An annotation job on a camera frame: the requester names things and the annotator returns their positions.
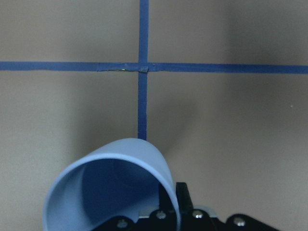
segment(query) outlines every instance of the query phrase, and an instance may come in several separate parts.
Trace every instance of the vertical blue tape strip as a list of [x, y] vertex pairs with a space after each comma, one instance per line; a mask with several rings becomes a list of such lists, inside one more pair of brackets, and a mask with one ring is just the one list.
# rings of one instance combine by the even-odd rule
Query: vertical blue tape strip
[[[140, 0], [139, 21], [139, 65], [148, 62], [148, 35], [149, 35], [149, 1]], [[147, 136], [147, 72], [138, 74], [138, 138], [146, 140]]]

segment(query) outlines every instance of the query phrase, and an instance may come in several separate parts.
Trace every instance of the silver screw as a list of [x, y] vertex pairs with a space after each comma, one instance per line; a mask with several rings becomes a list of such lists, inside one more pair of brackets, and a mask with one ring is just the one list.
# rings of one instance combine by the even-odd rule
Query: silver screw
[[193, 213], [192, 216], [194, 218], [200, 219], [203, 217], [203, 212], [199, 209], [194, 210], [192, 213]]
[[245, 226], [246, 222], [243, 218], [235, 217], [233, 223], [237, 226]]
[[167, 217], [167, 215], [164, 213], [164, 211], [157, 211], [156, 217], [158, 219], [165, 219]]
[[125, 221], [124, 219], [122, 219], [122, 220], [119, 220], [119, 221], [117, 222], [117, 225], [116, 225], [116, 226], [117, 226], [119, 229], [124, 229], [124, 228], [127, 227], [127, 225], [128, 225], [127, 221]]

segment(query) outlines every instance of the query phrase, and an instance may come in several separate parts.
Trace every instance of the cup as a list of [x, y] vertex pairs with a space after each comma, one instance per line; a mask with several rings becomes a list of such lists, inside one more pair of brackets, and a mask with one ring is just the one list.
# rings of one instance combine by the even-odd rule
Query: cup
[[168, 165], [149, 142], [128, 138], [107, 144], [68, 166], [52, 184], [43, 208], [44, 231], [90, 231], [114, 216], [137, 222], [159, 205], [161, 184], [179, 205]]

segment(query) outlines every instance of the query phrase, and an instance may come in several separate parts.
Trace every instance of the beige surface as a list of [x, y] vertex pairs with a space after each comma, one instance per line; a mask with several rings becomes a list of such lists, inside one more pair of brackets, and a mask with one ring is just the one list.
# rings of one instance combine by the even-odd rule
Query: beige surface
[[135, 73], [0, 72], [0, 230], [40, 231], [72, 162], [137, 134]]
[[138, 0], [2, 0], [0, 60], [136, 62]]
[[307, 77], [151, 73], [148, 141], [222, 220], [307, 230]]
[[305, 0], [151, 0], [149, 61], [308, 64]]

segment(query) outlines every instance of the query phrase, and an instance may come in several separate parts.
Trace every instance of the screw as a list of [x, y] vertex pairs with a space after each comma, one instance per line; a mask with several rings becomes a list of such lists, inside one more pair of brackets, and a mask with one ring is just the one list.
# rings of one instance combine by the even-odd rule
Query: screw
[[156, 217], [158, 219], [165, 219], [167, 217], [167, 215], [164, 213], [164, 211], [157, 211]]
[[117, 226], [119, 229], [124, 229], [124, 228], [127, 227], [127, 225], [128, 225], [127, 221], [125, 221], [124, 219], [121, 219], [121, 220], [119, 220], [119, 221], [117, 222], [117, 225], [116, 225], [116, 226]]
[[237, 226], [245, 226], [246, 222], [243, 218], [235, 217], [233, 223]]
[[196, 209], [192, 212], [192, 216], [196, 219], [201, 219], [203, 217], [203, 212], [201, 210]]

